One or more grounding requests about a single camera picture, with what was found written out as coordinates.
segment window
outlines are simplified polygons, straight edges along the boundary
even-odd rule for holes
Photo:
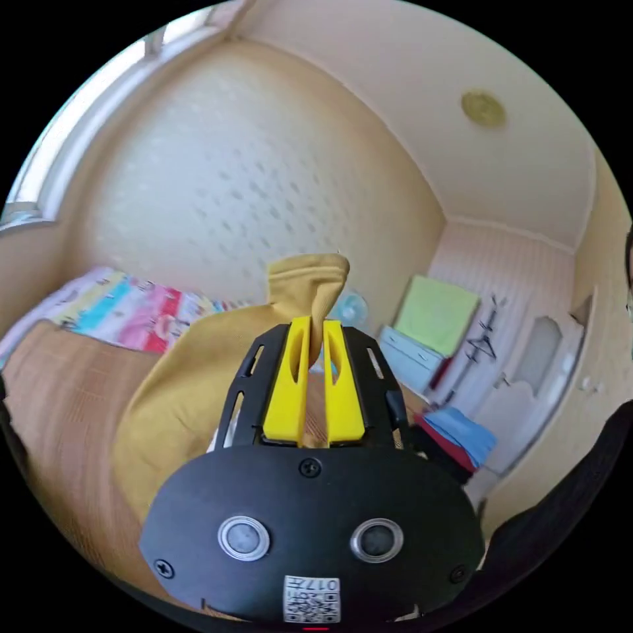
[[[7,202],[35,202],[68,135],[88,108],[129,68],[145,55],[140,40],[129,46],[90,77],[59,110],[36,143],[23,178],[14,185]]]
[[[211,10],[201,9],[199,11],[194,11],[193,13],[183,15],[181,18],[170,22],[165,28],[163,44],[170,44],[183,35],[187,35],[187,33],[191,33],[197,28],[204,26],[204,23],[214,8],[215,7],[212,7]]]
[[[514,372],[512,382],[525,381],[532,387],[532,392],[537,397],[561,341],[562,332],[553,319],[548,316],[535,319],[529,341]]]
[[[167,51],[169,44],[175,40],[202,27],[209,27],[215,32],[222,30],[223,27],[212,22],[216,9],[223,10],[218,15],[230,13],[229,17],[232,18],[242,4],[243,1],[232,0],[219,7],[207,7],[173,20],[157,32],[130,45],[94,73],[66,101],[31,149],[6,199],[0,216],[0,226],[23,224],[42,218],[39,202],[51,167],[73,129],[84,119],[100,96],[134,66],[155,60],[155,53],[161,52],[163,48]]]

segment coat rack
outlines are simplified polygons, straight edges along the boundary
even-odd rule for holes
[[[479,362],[479,352],[484,353],[486,356],[490,357],[493,361],[497,360],[497,354],[493,347],[493,344],[490,342],[490,335],[493,332],[493,324],[497,319],[497,315],[500,308],[503,308],[507,303],[507,299],[504,297],[501,301],[497,301],[497,296],[495,294],[492,295],[493,301],[493,309],[488,316],[488,320],[486,323],[483,321],[479,321],[479,325],[483,328],[483,334],[479,338],[469,338],[466,343],[471,346],[471,349],[466,351],[466,357],[468,358],[468,362],[462,369],[462,372],[458,376],[453,388],[449,391],[448,395],[444,399],[442,406],[446,406],[457,393],[457,389],[459,389],[462,384],[466,374],[471,369],[473,365],[476,365]]]

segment door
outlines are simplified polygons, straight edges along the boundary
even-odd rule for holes
[[[528,312],[503,372],[474,417],[497,438],[485,463],[493,473],[504,475],[539,436],[564,390],[562,377],[571,375],[582,332],[569,315]]]

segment yellow cloth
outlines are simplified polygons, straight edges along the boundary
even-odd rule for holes
[[[141,522],[167,478],[206,452],[228,388],[257,336],[310,315],[310,362],[317,360],[323,321],[348,272],[341,255],[276,262],[268,271],[267,305],[195,322],[156,363],[123,414],[112,452],[116,482]]]

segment patterned wallpaper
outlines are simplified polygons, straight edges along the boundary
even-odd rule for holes
[[[381,120],[329,75],[230,42],[156,86],[90,176],[67,274],[107,264],[265,300],[267,264],[340,251],[370,327],[425,273],[444,217]]]

